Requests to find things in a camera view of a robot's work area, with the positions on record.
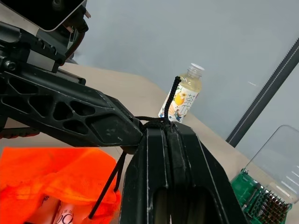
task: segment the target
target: orange bag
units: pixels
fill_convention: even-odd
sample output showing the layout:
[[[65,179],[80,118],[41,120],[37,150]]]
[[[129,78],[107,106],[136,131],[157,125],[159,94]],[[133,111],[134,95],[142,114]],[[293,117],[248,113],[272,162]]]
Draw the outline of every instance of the orange bag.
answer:
[[[26,222],[45,195],[75,205],[87,217],[115,165],[115,159],[98,148],[4,148],[0,223]],[[107,224],[119,210],[121,195],[113,191],[115,183],[114,179],[91,223]]]

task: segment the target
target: black cord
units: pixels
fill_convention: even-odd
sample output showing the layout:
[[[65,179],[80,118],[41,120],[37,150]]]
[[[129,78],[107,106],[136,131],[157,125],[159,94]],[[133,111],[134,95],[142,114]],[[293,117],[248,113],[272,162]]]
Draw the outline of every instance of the black cord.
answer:
[[[111,185],[111,183],[112,183],[112,181],[113,181],[116,173],[120,169],[122,170],[122,167],[123,167],[125,159],[126,159],[126,155],[127,154],[125,152],[122,152],[121,157],[119,158],[119,160],[117,161],[117,163],[116,163],[113,171],[111,172],[111,174],[110,174],[110,176],[109,176],[109,178],[108,178],[108,180],[107,180],[107,182],[106,182],[106,184],[105,184],[105,186],[104,186],[104,188],[103,188],[103,190],[102,190],[102,192],[101,192],[98,200],[94,204],[94,207],[93,207],[92,211],[89,213],[89,216],[88,216],[89,219],[93,218],[93,216],[94,216],[95,212],[97,211],[98,207],[100,206],[100,204],[101,204],[101,202],[102,202],[105,194],[107,193],[107,191],[109,189],[109,186]]]
[[[145,117],[145,116],[136,117],[139,120],[147,120],[148,121],[146,124],[141,126],[141,131],[142,132],[145,132],[145,130],[149,127],[158,127],[158,128],[164,129],[164,125],[169,125],[171,123],[169,121],[168,111],[169,111],[169,107],[171,105],[171,102],[174,98],[174,95],[176,94],[178,84],[180,82],[181,82],[181,78],[179,76],[177,76],[175,78],[174,82],[173,82],[169,97],[166,101],[166,105],[165,105],[165,108],[164,108],[164,117],[163,118],[152,118],[152,117]]]
[[[173,85],[172,85],[172,88],[171,88],[168,100],[167,100],[165,108],[164,108],[164,117],[165,117],[165,120],[166,120],[167,123],[170,123],[169,117],[168,117],[169,107],[170,107],[171,102],[172,102],[172,100],[174,98],[174,95],[176,94],[176,91],[177,91],[177,88],[178,88],[178,84],[180,82],[181,82],[181,78],[179,76],[177,76],[174,79],[174,82],[173,82]]]
[[[78,35],[77,35],[77,38],[76,38],[75,42],[71,45],[71,47],[65,53],[65,58],[66,59],[68,59],[77,50],[77,48],[79,47],[79,45],[83,41],[84,36],[85,36],[85,32],[83,32],[83,33],[78,32]]]
[[[120,186],[121,183],[121,174],[122,174],[122,169],[123,169],[123,165],[125,164],[125,158],[123,160],[120,161],[119,165],[118,165],[118,171],[117,171],[117,177],[116,177],[116,184],[115,187],[113,189],[114,192],[116,192]]]

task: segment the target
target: smartphone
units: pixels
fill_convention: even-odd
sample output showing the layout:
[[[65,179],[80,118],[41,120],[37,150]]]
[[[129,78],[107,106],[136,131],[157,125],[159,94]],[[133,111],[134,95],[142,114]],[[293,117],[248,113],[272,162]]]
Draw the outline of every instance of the smartphone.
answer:
[[[44,31],[55,30],[85,0],[0,0]]]

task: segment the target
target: plastic bottle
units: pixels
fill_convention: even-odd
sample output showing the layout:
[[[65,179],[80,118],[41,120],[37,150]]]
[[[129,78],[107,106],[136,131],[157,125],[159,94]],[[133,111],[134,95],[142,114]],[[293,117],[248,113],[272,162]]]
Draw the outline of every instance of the plastic bottle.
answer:
[[[184,117],[201,91],[202,85],[200,77],[203,71],[204,69],[202,67],[192,63],[187,73],[180,75],[181,82],[178,85],[168,111],[170,121],[183,122]],[[159,117],[164,117],[164,108],[168,97],[169,93],[158,114]]]
[[[73,209],[74,209],[73,204],[61,202],[60,209],[56,215],[53,224],[73,224],[73,220],[74,220],[74,213],[72,211]]]

